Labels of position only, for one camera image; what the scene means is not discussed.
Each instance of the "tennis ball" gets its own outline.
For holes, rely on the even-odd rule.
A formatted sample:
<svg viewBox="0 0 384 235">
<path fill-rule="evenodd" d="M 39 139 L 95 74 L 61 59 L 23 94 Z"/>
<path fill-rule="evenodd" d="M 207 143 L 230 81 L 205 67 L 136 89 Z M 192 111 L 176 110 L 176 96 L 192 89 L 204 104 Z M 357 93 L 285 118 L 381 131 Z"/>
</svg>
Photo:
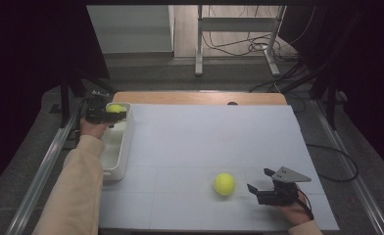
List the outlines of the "tennis ball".
<svg viewBox="0 0 384 235">
<path fill-rule="evenodd" d="M 235 189 L 234 177 L 229 173 L 220 173 L 214 180 L 214 188 L 222 196 L 231 195 Z"/>
<path fill-rule="evenodd" d="M 120 113 L 125 111 L 125 107 L 121 105 L 109 105 L 106 111 L 107 113 Z"/>
</svg>

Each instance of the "metal rail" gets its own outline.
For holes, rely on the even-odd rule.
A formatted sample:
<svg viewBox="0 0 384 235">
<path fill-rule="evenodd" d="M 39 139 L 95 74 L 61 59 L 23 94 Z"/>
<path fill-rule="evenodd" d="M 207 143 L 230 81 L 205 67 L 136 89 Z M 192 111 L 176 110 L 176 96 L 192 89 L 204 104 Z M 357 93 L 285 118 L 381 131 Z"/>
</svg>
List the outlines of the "metal rail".
<svg viewBox="0 0 384 235">
<path fill-rule="evenodd" d="M 316 100 L 312 100 L 312 104 L 315 107 L 317 115 L 320 118 L 320 121 L 326 133 L 328 134 L 330 140 L 332 141 L 333 146 L 347 153 L 347 150 L 341 138 L 339 137 L 338 132 L 336 130 L 333 130 L 332 127 L 329 125 L 326 119 L 326 112 L 323 109 L 322 104 Z M 344 170 L 350 176 L 353 176 L 355 172 L 353 165 L 350 162 L 348 162 L 346 158 L 343 158 L 342 155 L 341 155 L 340 161 L 342 163 L 342 167 L 344 168 Z M 379 209 L 379 206 L 375 202 L 375 199 L 373 198 L 372 194 L 369 192 L 368 188 L 366 187 L 362 177 L 360 177 L 359 175 L 358 178 L 352 182 L 352 184 L 355 190 L 357 191 L 358 197 L 362 202 L 362 205 L 365 208 L 365 211 L 368 214 L 369 219 L 375 228 L 375 231 L 379 235 L 384 235 L 384 215 L 381 209 Z"/>
<path fill-rule="evenodd" d="M 20 235 L 24 232 L 27 222 L 29 221 L 33 209 L 39 199 L 40 193 L 45 187 L 45 183 L 51 174 L 52 167 L 54 166 L 55 161 L 57 160 L 61 149 L 64 146 L 67 136 L 70 133 L 72 124 L 75 122 L 78 113 L 78 104 L 80 101 L 81 99 L 75 99 L 72 102 L 72 114 L 70 119 L 64 128 L 60 128 L 55 135 L 51 146 L 46 152 L 42 164 L 36 172 L 21 204 L 18 207 L 18 210 L 16 211 L 15 216 L 12 219 L 11 224 L 8 227 L 8 230 L 5 233 L 6 235 Z"/>
</svg>

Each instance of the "person's arm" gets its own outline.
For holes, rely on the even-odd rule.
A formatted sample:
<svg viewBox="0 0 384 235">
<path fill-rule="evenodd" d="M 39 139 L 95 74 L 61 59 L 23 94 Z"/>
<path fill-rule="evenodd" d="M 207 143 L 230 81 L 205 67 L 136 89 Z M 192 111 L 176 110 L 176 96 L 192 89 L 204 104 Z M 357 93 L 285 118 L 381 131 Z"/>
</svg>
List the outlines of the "person's arm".
<svg viewBox="0 0 384 235">
<path fill-rule="evenodd" d="M 299 199 L 305 204 L 305 196 L 299 192 Z M 279 207 L 275 206 L 279 211 L 281 211 L 284 216 L 289 220 L 294 226 L 291 227 L 288 232 L 290 235 L 322 235 L 314 220 L 311 220 L 307 212 L 297 203 L 294 203 L 290 206 Z"/>
<path fill-rule="evenodd" d="M 103 185 L 100 163 L 106 124 L 81 121 L 81 137 L 64 161 L 33 234 L 98 234 Z"/>
</svg>

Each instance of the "white tabletop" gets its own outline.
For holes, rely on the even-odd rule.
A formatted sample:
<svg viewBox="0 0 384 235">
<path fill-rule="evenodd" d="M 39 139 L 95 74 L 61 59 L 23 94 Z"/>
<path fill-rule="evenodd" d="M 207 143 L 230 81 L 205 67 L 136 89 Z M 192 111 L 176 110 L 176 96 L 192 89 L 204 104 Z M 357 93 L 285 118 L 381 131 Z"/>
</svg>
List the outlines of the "white tabletop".
<svg viewBox="0 0 384 235">
<path fill-rule="evenodd" d="M 132 105 L 135 120 L 124 179 L 105 182 L 100 226 L 175 231 L 280 231 L 290 224 L 258 204 L 247 183 L 272 190 L 264 168 L 282 166 L 299 183 L 322 230 L 339 229 L 289 106 Z M 218 195 L 221 172 L 236 180 Z"/>
</svg>

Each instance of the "plastic container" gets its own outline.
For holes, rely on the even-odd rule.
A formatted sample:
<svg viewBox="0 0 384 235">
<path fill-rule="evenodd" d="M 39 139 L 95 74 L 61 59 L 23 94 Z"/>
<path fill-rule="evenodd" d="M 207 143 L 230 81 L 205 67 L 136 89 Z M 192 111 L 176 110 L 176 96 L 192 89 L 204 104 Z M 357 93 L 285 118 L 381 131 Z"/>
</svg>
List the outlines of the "plastic container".
<svg viewBox="0 0 384 235">
<path fill-rule="evenodd" d="M 134 130 L 134 119 L 130 111 L 130 104 L 110 103 L 107 106 L 113 104 L 124 106 L 127 116 L 122 122 L 116 123 L 113 128 L 108 128 L 104 132 L 102 141 L 105 148 L 100 158 L 104 180 L 121 180 L 124 178 Z"/>
</svg>

